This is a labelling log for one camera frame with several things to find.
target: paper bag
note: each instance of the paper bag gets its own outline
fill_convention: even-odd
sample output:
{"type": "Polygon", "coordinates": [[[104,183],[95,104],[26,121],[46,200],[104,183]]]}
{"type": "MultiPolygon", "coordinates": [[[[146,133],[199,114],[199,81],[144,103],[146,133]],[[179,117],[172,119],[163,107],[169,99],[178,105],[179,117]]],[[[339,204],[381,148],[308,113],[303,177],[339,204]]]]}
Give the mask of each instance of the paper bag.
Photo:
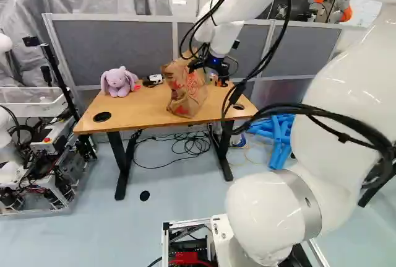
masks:
{"type": "Polygon", "coordinates": [[[192,59],[178,58],[161,67],[166,83],[171,88],[171,100],[167,110],[175,115],[192,118],[207,98],[205,72],[202,68],[189,74],[192,59]]]}

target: desk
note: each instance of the desk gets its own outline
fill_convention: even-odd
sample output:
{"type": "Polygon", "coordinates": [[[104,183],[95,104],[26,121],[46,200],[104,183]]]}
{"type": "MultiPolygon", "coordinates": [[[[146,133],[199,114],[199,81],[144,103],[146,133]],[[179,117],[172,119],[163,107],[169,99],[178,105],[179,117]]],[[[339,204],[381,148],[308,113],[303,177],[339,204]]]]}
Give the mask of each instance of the desk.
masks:
{"type": "MultiPolygon", "coordinates": [[[[208,85],[208,97],[199,113],[191,119],[178,117],[166,110],[171,96],[171,90],[166,83],[154,88],[141,87],[124,98],[112,98],[110,95],[100,92],[76,124],[73,132],[78,135],[107,133],[120,170],[115,199],[122,200],[126,193],[135,144],[142,130],[159,126],[193,125],[220,121],[223,99],[231,86],[233,86],[231,82],[228,87],[208,85]],[[95,122],[94,116],[103,112],[111,113],[111,118],[95,122]],[[125,151],[119,132],[131,129],[137,131],[130,138],[125,151]]],[[[232,129],[234,120],[250,118],[257,112],[257,108],[244,95],[238,100],[238,104],[241,104],[244,109],[230,108],[225,118],[226,129],[232,129]]],[[[233,174],[226,159],[231,136],[223,131],[220,141],[216,136],[212,136],[211,132],[210,137],[214,143],[224,178],[228,182],[232,181],[233,174]]]]}

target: purple stuffed bunny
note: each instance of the purple stuffed bunny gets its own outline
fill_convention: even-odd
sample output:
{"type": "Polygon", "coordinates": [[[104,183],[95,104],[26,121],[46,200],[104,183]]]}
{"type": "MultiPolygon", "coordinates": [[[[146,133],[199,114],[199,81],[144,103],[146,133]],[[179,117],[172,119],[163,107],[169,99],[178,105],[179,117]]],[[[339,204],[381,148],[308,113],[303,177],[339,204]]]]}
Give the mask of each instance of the purple stuffed bunny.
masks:
{"type": "Polygon", "coordinates": [[[101,75],[100,87],[104,93],[110,93],[115,97],[125,97],[130,91],[134,90],[137,76],[126,70],[124,66],[118,69],[111,69],[101,75]]]}

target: gray floor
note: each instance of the gray floor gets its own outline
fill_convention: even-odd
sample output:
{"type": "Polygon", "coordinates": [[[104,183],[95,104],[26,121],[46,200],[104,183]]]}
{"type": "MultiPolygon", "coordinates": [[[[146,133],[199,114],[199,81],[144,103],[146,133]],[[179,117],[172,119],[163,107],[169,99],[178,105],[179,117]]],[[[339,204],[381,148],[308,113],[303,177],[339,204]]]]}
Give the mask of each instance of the gray floor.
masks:
{"type": "MultiPolygon", "coordinates": [[[[250,141],[252,162],[267,151],[250,141]]],[[[261,172],[241,150],[232,150],[236,178],[261,172]]],[[[138,148],[141,164],[174,159],[170,144],[149,142],[138,148]]],[[[229,183],[224,182],[213,151],[158,170],[135,168],[124,201],[114,200],[118,169],[109,144],[100,144],[98,162],[84,194],[69,216],[0,221],[0,258],[4,266],[147,266],[161,255],[163,221],[210,217],[225,212],[229,183]],[[139,194],[148,190],[147,202],[139,194]]],[[[318,238],[331,266],[395,266],[396,184],[384,188],[372,205],[357,209],[341,229],[318,238]]]]}

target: white shelf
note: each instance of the white shelf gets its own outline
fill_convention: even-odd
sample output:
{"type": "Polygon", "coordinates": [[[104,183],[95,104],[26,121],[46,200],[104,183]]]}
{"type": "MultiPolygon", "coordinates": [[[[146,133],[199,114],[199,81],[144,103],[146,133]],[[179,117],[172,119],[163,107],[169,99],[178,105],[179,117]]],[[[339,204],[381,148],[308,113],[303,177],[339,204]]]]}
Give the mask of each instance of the white shelf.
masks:
{"type": "Polygon", "coordinates": [[[16,117],[55,117],[67,108],[59,87],[0,87],[0,105],[16,117]]]}

